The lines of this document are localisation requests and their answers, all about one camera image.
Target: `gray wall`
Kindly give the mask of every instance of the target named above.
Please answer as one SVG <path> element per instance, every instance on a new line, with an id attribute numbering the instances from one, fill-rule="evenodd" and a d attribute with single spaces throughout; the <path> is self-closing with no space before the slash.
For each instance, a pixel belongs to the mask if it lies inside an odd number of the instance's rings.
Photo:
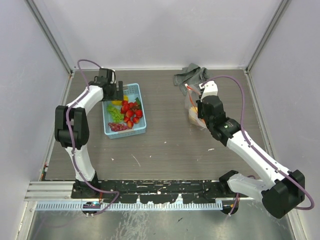
<path id="1" fill-rule="evenodd" d="M 281 1 L 35 2 L 72 64 L 87 58 L 110 68 L 181 68 L 194 62 L 221 69 L 248 64 Z"/>
<path id="2" fill-rule="evenodd" d="M 252 70 L 275 156 L 304 173 L 315 200 L 313 210 L 299 211 L 312 239 L 320 236 L 319 12 L 318 0 L 292 1 Z"/>
<path id="3" fill-rule="evenodd" d="M 68 74 L 22 0 L 0 1 L 0 232 L 14 239 Z"/>

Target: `clear plastic bag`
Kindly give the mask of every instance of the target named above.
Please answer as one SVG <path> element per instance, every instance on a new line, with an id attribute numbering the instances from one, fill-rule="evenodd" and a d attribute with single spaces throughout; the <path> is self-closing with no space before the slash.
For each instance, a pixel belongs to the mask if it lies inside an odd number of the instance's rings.
<path id="1" fill-rule="evenodd" d="M 199 99 L 200 92 L 194 85 L 185 84 L 187 94 L 184 99 L 184 108 L 188 110 L 190 123 L 201 128 L 207 128 L 205 121 L 198 118 L 198 107 L 196 101 Z"/>

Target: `blue basket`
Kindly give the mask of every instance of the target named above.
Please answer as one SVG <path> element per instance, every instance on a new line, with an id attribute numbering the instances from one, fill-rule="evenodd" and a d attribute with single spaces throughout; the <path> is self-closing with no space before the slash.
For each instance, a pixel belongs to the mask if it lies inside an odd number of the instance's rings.
<path id="1" fill-rule="evenodd" d="M 104 127 L 104 133 L 107 135 L 110 139 L 117 139 L 117 138 L 123 138 L 127 136 L 133 136 L 137 134 L 144 134 L 146 132 L 147 128 L 147 122 L 145 117 L 145 110 L 144 105 L 141 98 L 141 92 L 139 88 L 139 84 L 132 83 L 123 85 L 123 94 L 127 95 L 129 100 L 128 102 L 135 102 L 136 98 L 139 98 L 141 102 L 141 110 L 143 112 L 143 117 L 140 118 L 140 121 L 138 124 L 134 124 L 132 129 L 123 130 L 123 131 L 111 131 L 111 128 L 108 126 L 108 123 L 112 123 L 113 119 L 112 116 L 109 115 L 107 111 L 107 107 L 109 104 L 112 104 L 111 101 L 103 101 L 102 102 L 102 112 L 103 112 L 103 127 Z M 121 106 L 114 106 L 117 109 L 121 109 Z"/>

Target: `gray cloth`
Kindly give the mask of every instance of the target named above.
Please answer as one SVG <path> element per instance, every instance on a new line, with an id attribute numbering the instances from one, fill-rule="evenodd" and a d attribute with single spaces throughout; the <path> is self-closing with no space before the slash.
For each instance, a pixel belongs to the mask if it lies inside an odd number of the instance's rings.
<path id="1" fill-rule="evenodd" d="M 207 73 L 208 69 L 205 67 L 201 68 L 198 65 L 191 63 L 188 67 L 182 68 L 182 72 L 173 76 L 173 83 L 175 86 L 180 86 L 180 90 L 183 95 L 187 95 L 187 88 L 185 84 L 188 85 L 199 85 L 210 79 Z"/>

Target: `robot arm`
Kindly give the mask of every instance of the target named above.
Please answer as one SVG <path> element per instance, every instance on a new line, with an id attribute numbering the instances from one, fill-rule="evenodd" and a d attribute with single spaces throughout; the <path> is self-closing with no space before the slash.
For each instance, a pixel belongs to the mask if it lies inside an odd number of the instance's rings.
<path id="1" fill-rule="evenodd" d="M 73 120 L 73 136 L 75 140 L 74 156 L 76 165 L 80 169 L 84 178 L 92 183 L 94 187 L 99 187 L 98 177 L 95 169 L 91 165 L 88 154 L 87 142 L 89 140 L 89 126 L 87 114 L 100 101 L 123 100 L 123 82 L 117 82 L 115 71 L 106 68 L 100 68 L 98 76 L 89 83 L 86 88 L 73 102 L 67 106 L 58 106 L 55 110 L 54 137 L 61 143 L 61 146 L 70 155 L 72 161 L 72 142 L 69 129 L 66 123 L 66 113 L 69 106 L 74 105 L 70 111 L 69 118 Z M 75 179 L 78 185 L 84 185 L 84 180 L 75 168 Z"/>
<path id="2" fill-rule="evenodd" d="M 282 218 L 303 202 L 305 194 L 279 171 L 294 179 L 303 188 L 305 187 L 304 175 L 299 170 L 291 172 L 276 162 L 252 141 L 247 132 L 245 135 L 250 140 L 250 144 L 246 141 L 240 124 L 226 117 L 223 104 L 217 96 L 217 85 L 213 81 L 204 86 L 200 85 L 200 90 L 200 100 L 197 101 L 198 118 L 204 119 L 213 138 L 238 154 L 261 177 L 261 180 L 255 180 L 231 170 L 219 178 L 222 191 L 244 194 L 262 202 L 267 211 L 276 218 Z M 275 165 L 277 170 L 262 159 L 252 146 Z"/>

